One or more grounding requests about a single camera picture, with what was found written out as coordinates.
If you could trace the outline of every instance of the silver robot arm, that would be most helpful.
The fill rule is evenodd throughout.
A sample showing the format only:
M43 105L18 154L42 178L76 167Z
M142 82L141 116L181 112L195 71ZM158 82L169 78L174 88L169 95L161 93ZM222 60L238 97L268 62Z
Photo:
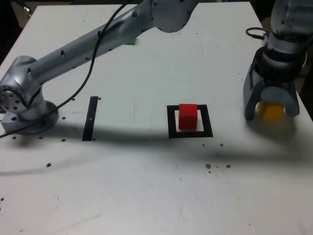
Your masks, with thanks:
M181 30L189 21L199 0L144 0L112 21L96 56L103 55L156 27L167 33ZM6 133L28 126L56 106L45 101L43 84L88 62L104 25L36 60L29 56L15 59L0 82L0 105L6 111L2 126ZM40 133L55 124L54 112L46 120L20 134Z
M313 39L313 1L276 0L272 32L257 50L244 84L246 120L253 120L261 100L279 102L291 117L299 114L294 79Z

